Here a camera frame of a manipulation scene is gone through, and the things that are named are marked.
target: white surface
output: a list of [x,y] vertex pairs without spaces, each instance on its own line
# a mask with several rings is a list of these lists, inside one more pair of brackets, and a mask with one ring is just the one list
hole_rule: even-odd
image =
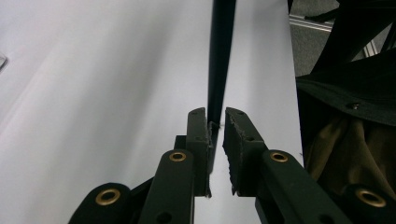
[[[0,223],[67,223],[93,188],[152,177],[206,106],[211,1],[0,1]],[[286,1],[237,3],[225,105],[301,151]],[[219,137],[195,223],[259,223]]]

